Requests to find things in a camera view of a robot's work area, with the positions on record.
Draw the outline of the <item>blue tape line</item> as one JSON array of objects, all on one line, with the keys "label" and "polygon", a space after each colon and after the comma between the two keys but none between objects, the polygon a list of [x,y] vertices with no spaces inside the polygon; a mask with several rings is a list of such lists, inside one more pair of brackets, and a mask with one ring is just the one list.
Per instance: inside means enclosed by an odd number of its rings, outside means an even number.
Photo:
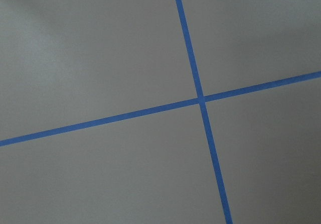
[{"label": "blue tape line", "polygon": [[216,182],[217,182],[217,187],[218,187],[218,191],[219,191],[219,196],[220,196],[220,200],[221,200],[225,223],[233,223],[233,219],[232,219],[232,215],[231,215],[231,211],[230,211],[230,206],[229,206],[229,202],[228,202],[228,197],[227,197],[226,189],[225,189],[225,185],[224,185],[224,180],[223,180],[223,176],[222,176],[222,172],[221,172],[221,168],[220,168],[219,158],[218,158],[218,154],[217,154],[217,150],[216,150],[216,146],[215,146],[215,140],[214,140],[214,136],[212,133],[212,128],[211,128],[209,115],[208,115],[208,111],[207,111],[205,97],[203,94],[203,89],[202,89],[202,84],[201,84],[201,80],[200,80],[200,76],[199,76],[198,66],[197,66],[197,62],[196,62],[196,58],[195,58],[195,54],[194,54],[194,50],[193,50],[193,44],[192,44],[192,40],[190,37],[186,14],[184,11],[183,1],[182,0],[175,0],[175,1],[176,1],[177,9],[178,9],[178,14],[179,14],[179,18],[180,18],[184,42],[185,42],[185,46],[186,46],[186,50],[187,50],[187,54],[188,54],[188,58],[189,58],[189,63],[190,63],[190,68],[191,68],[191,72],[192,72],[192,76],[193,76],[193,81],[194,81],[194,85],[195,85],[195,90],[196,90],[196,94],[197,94],[197,101],[198,101],[198,105],[200,108],[203,126],[204,126],[204,130],[205,130],[205,134],[206,134],[206,138],[207,138],[207,142],[208,142],[208,146],[209,146],[211,161],[212,161],[212,165],[213,165],[213,169],[214,169],[214,173],[215,173],[215,178],[216,178]]}]

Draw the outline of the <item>blue tape line crossing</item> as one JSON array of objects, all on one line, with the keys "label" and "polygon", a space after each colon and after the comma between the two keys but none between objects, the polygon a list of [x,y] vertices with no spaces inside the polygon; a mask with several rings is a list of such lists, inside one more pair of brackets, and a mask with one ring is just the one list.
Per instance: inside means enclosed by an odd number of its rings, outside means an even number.
[{"label": "blue tape line crossing", "polygon": [[[298,82],[308,81],[308,80],[312,80],[312,79],[316,79],[316,78],[320,78],[319,71],[313,72],[313,73],[308,73],[308,74],[303,74],[303,75],[299,75],[299,76],[294,76],[294,77],[290,77],[290,78],[285,78],[285,79],[281,79],[281,80],[276,80],[276,81],[272,81],[272,82],[257,84],[257,85],[253,85],[253,86],[238,88],[238,89],[225,91],[225,92],[221,92],[221,93],[206,95],[204,97],[204,100],[205,100],[205,102],[210,102],[210,101],[225,99],[225,98],[234,97],[234,96],[238,96],[238,95],[244,95],[247,93],[276,88],[276,87],[280,87],[280,86],[284,86],[284,85],[290,85],[290,84],[294,84],[294,83],[298,83]],[[133,112],[129,112],[129,113],[124,113],[124,114],[119,114],[119,115],[115,115],[115,116],[110,116],[110,117],[106,117],[106,118],[102,118],[102,119],[92,120],[92,121],[88,121],[88,122],[73,124],[73,125],[69,125],[69,126],[64,126],[64,127],[60,127],[60,128],[50,129],[50,130],[46,130],[46,131],[41,131],[41,132],[36,132],[36,133],[32,133],[32,134],[27,134],[27,135],[23,135],[23,136],[18,136],[18,137],[14,137],[14,138],[1,140],[1,146],[7,146],[7,145],[21,143],[21,142],[25,142],[25,141],[45,138],[45,137],[59,135],[59,134],[63,134],[63,133],[73,132],[73,131],[78,131],[78,130],[82,130],[82,129],[86,129],[86,128],[91,128],[91,127],[95,127],[95,126],[119,122],[119,121],[123,121],[123,120],[127,120],[127,119],[151,115],[151,114],[160,113],[163,111],[173,110],[173,109],[177,109],[177,108],[183,108],[183,107],[196,105],[196,104],[198,104],[198,100],[196,98],[193,98],[193,99],[183,100],[183,101],[169,103],[169,104],[165,104],[165,105],[155,106],[155,107],[151,107],[151,108],[141,109],[141,110],[137,110],[137,111],[133,111]]]}]

